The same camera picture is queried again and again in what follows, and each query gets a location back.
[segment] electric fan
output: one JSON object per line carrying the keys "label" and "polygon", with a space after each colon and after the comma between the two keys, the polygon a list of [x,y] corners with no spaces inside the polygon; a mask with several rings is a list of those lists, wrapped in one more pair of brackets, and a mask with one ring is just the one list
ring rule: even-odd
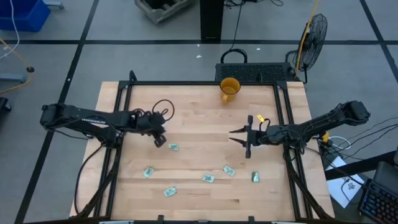
{"label": "electric fan", "polygon": [[324,15],[317,14],[313,16],[308,30],[307,26],[304,29],[298,49],[286,54],[285,62],[288,62],[290,54],[294,54],[292,63],[295,67],[291,68],[294,78],[297,79],[298,71],[304,72],[304,83],[307,83],[307,70],[311,69],[317,61],[325,42],[327,28],[328,21]]}

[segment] wooden table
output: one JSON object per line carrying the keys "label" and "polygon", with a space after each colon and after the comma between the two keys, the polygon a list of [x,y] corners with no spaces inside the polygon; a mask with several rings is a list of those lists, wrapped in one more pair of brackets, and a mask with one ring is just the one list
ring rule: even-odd
{"label": "wooden table", "polygon": [[[96,110],[113,111],[117,86],[117,82],[102,84]],[[288,83],[288,87],[295,122],[311,119],[302,83]],[[164,215],[165,220],[247,221],[248,216],[257,221],[294,220],[282,146],[252,148],[252,158],[245,159],[242,146],[228,139],[246,139],[245,134],[228,132],[242,128],[249,114],[255,117],[254,129],[259,125],[257,114],[278,124],[271,86],[242,86],[236,100],[226,106],[221,103],[218,86],[134,86],[129,110],[151,110],[161,99],[169,99],[175,105],[175,115],[166,125],[167,143],[156,148],[152,137],[126,134],[113,220],[156,220],[158,215]],[[281,99],[285,112],[283,95]],[[162,111],[165,106],[169,108],[162,103],[157,110]],[[180,149],[169,149],[169,143],[178,144]],[[97,140],[88,141],[85,158],[98,146]],[[308,146],[318,149],[315,141]],[[104,152],[103,149],[95,155],[82,172],[80,210],[98,188]],[[334,216],[320,156],[308,150],[302,160],[308,189],[325,211]],[[225,165],[235,170],[233,178],[223,172]],[[147,167],[155,169],[149,179],[142,174]],[[251,182],[253,171],[260,173],[260,183]],[[214,183],[202,181],[205,174],[214,175]],[[163,191],[169,187],[176,187],[177,194],[165,198]],[[297,192],[304,217],[302,194]]]}

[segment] white paper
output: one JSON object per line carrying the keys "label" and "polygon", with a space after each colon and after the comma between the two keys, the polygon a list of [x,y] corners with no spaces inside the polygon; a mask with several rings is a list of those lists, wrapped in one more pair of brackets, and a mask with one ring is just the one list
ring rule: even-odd
{"label": "white paper", "polygon": [[[346,165],[346,162],[342,160],[340,157],[336,157],[336,159],[332,162],[335,167],[340,167]],[[333,169],[332,166],[328,166],[326,170]],[[358,175],[351,176],[354,180],[357,180],[359,183],[363,184],[364,181]],[[341,186],[343,186],[343,191],[346,194],[347,198],[344,196],[343,192],[341,191]],[[339,179],[328,180],[328,188],[330,195],[343,207],[346,208],[349,204],[349,201],[353,199],[355,194],[360,190],[361,186],[356,183],[355,181],[351,180],[348,177],[342,177]]]}

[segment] crate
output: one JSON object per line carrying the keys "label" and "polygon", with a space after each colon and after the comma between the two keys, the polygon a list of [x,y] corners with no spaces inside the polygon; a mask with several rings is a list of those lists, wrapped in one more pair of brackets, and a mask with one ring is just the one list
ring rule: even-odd
{"label": "crate", "polygon": [[[18,31],[38,32],[50,15],[43,0],[12,0],[14,21]],[[14,30],[9,0],[0,1],[0,29]]]}
{"label": "crate", "polygon": [[155,24],[170,17],[172,14],[194,1],[195,0],[134,0],[136,6]]}

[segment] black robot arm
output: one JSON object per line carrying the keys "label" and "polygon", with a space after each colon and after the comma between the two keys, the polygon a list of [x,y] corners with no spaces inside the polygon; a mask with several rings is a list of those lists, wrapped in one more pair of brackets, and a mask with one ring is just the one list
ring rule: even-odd
{"label": "black robot arm", "polygon": [[117,147],[118,136],[125,132],[153,136],[155,145],[166,142],[162,126],[165,119],[162,113],[143,111],[117,111],[113,113],[86,110],[61,103],[44,105],[40,124],[49,131],[69,128],[83,133],[86,137],[96,137],[104,147]]}
{"label": "black robot arm", "polygon": [[278,146],[287,143],[293,147],[303,147],[303,144],[317,135],[323,135],[327,130],[336,128],[343,124],[357,126],[364,124],[369,120],[370,113],[366,110],[362,102],[350,101],[339,104],[329,113],[311,119],[301,124],[272,125],[267,127],[265,131],[252,130],[253,117],[248,116],[248,124],[243,128],[230,133],[247,132],[248,139],[243,141],[240,139],[230,138],[237,141],[246,148],[246,158],[251,156],[251,145],[260,146],[274,145]]}

